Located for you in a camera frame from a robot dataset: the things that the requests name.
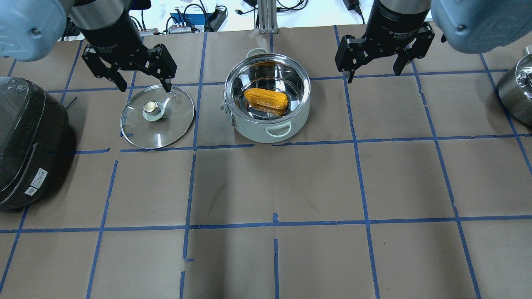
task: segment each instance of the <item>metal frame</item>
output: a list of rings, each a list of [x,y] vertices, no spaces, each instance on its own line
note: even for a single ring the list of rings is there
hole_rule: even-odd
[[[278,33],[275,0],[259,0],[259,33]]]

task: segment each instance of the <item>black rice cooker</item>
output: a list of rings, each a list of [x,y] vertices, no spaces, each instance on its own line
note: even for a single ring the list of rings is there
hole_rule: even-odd
[[[0,77],[0,211],[46,194],[67,128],[67,111],[42,88]]]

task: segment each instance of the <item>label sticker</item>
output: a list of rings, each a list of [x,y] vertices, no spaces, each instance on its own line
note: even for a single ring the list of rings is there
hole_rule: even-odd
[[[35,175],[34,180],[31,182],[31,186],[37,189],[40,188],[47,174],[48,174],[48,171],[42,168],[39,168],[39,171],[37,171],[37,174]]]
[[[33,194],[35,194],[35,192],[37,192],[37,189],[35,189],[33,187],[29,187],[28,190],[26,190],[26,192],[24,192],[24,194],[28,194],[29,196],[32,196]]]

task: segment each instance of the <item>glass lid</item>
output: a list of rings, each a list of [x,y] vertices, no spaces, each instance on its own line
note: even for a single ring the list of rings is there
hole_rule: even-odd
[[[195,111],[192,98],[179,87],[167,93],[150,86],[124,107],[120,127],[127,141],[141,148],[161,148],[178,141],[190,129]]]

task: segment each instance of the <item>stainless steel pot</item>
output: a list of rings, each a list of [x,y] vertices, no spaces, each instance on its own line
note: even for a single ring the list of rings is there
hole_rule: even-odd
[[[519,121],[532,126],[532,46],[523,50],[523,57],[497,84],[501,101]]]
[[[260,50],[263,54],[250,56]],[[289,104],[279,115],[257,110],[244,96],[249,88],[285,93]],[[253,49],[227,77],[220,107],[229,123],[245,137],[260,143],[274,143],[295,135],[305,124],[310,110],[310,79],[305,69],[290,57]]]

